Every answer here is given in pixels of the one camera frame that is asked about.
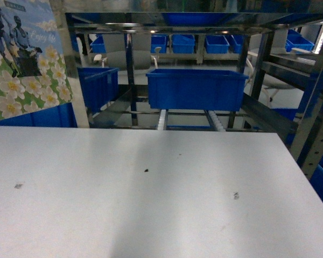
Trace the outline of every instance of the cartoon figure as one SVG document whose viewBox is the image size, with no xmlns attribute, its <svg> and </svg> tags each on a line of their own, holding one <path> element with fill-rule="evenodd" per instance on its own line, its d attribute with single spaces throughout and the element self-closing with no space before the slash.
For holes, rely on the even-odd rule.
<svg viewBox="0 0 323 258">
<path fill-rule="evenodd" d="M 9 31 L 10 31 L 10 35 L 8 35 L 4 30 L 4 23 L 3 23 L 3 19 L 7 22 L 7 25 L 9 27 Z M 11 46 L 13 46 L 13 44 L 11 43 L 11 39 L 13 39 L 13 35 L 11 33 L 12 31 L 12 26 L 9 23 L 7 17 L 4 15 L 4 13 L 2 12 L 1 8 L 0 8 L 0 54 L 3 57 L 3 59 L 5 60 L 5 62 L 8 64 L 8 66 L 12 69 L 13 73 L 12 73 L 12 77 L 16 77 L 17 76 L 17 70 L 14 68 L 12 62 L 10 62 L 6 55 L 5 55 L 5 46 L 3 41 L 6 44 L 6 48 L 9 51 L 9 53 L 11 54 L 11 56 L 14 58 L 14 54 L 11 50 Z"/>
<path fill-rule="evenodd" d="M 13 29 L 13 38 L 18 50 L 17 65 L 19 68 L 18 77 L 24 76 L 39 76 L 41 75 L 38 69 L 37 58 L 42 50 L 39 47 L 34 47 L 30 44 L 29 35 L 22 28 L 22 21 L 18 16 L 14 16 L 14 20 L 17 26 Z"/>
</svg>

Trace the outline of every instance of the dark speck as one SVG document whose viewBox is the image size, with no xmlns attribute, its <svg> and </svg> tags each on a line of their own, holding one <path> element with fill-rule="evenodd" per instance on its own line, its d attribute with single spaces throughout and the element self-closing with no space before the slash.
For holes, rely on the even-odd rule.
<svg viewBox="0 0 323 258">
<path fill-rule="evenodd" d="M 16 184 L 15 188 L 20 189 L 20 188 L 22 188 L 22 186 L 23 186 L 23 184 Z"/>
</svg>

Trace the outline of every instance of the white table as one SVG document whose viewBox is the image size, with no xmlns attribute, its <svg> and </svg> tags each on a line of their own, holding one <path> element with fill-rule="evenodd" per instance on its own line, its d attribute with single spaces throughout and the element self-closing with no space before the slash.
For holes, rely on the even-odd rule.
<svg viewBox="0 0 323 258">
<path fill-rule="evenodd" d="M 0 127 L 2 257 L 323 258 L 323 204 L 276 134 Z"/>
</svg>

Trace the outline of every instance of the metal rack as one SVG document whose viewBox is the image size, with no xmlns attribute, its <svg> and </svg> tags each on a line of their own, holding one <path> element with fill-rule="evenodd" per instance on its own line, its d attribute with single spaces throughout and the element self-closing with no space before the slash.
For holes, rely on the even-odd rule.
<svg viewBox="0 0 323 258">
<path fill-rule="evenodd" d="M 274 31 L 282 28 L 294 28 L 301 25 L 323 21 L 323 7 L 317 5 L 317 1 L 306 1 L 304 5 L 295 9 L 298 1 L 282 6 L 279 10 L 266 11 L 264 4 L 268 1 L 236 1 L 236 10 L 219 13 L 220 18 L 215 21 L 200 25 L 173 25 L 166 19 L 170 13 L 195 12 L 204 16 L 215 15 L 221 9 L 218 4 L 222 1 L 192 0 L 192 4 L 184 6 L 183 1 L 140 1 L 140 0 L 50 0 L 54 15 L 57 20 L 62 44 L 65 52 L 67 73 L 71 79 L 75 102 L 81 103 L 81 89 L 76 71 L 74 52 L 71 47 L 70 33 L 83 33 L 87 39 L 90 33 L 124 33 L 127 40 L 127 70 L 129 79 L 129 91 L 122 95 L 111 109 L 96 117 L 103 123 L 105 120 L 117 119 L 119 114 L 131 105 L 133 125 L 137 126 L 136 101 L 138 91 L 142 88 L 134 84 L 134 69 L 131 42 L 132 33 L 150 33 L 151 30 L 158 33 L 175 34 L 190 33 L 204 38 L 207 34 L 245 34 L 247 37 L 243 43 L 242 53 L 237 56 L 237 71 L 244 72 L 245 61 L 249 47 L 250 36 L 262 33 L 262 41 L 259 48 L 256 68 L 254 71 L 253 85 L 250 96 L 244 95 L 242 110 L 253 119 L 261 129 L 276 132 L 285 141 L 289 135 L 295 134 L 290 148 L 294 159 L 302 168 L 304 174 L 310 178 L 323 155 L 323 47 L 319 55 L 302 55 L 307 59 L 315 60 L 315 65 L 304 64 L 290 55 L 271 55 L 271 45 Z M 246 2 L 255 3 L 254 7 Z M 95 19 L 84 18 L 86 13 L 96 13 Z M 72 15 L 82 18 L 86 24 L 77 24 L 72 21 Z M 110 23 L 121 23 L 123 26 L 111 26 Z M 125 23 L 137 24 L 134 28 L 125 27 Z M 194 56 L 198 62 L 210 58 L 209 55 L 199 51 Z M 300 103 L 294 121 L 270 110 L 258 102 L 261 93 L 264 75 L 272 75 L 288 84 L 304 90 L 304 96 Z M 75 115 L 78 125 L 88 127 L 88 121 L 82 101 L 82 108 L 75 107 Z M 236 114 L 231 113 L 228 128 L 232 128 Z"/>
</svg>

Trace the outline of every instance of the flower poster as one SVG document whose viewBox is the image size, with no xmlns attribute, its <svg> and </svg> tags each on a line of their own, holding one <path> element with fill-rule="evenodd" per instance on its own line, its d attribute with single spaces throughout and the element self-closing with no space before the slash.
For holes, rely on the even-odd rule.
<svg viewBox="0 0 323 258">
<path fill-rule="evenodd" d="M 0 120 L 70 102 L 48 0 L 0 0 Z"/>
</svg>

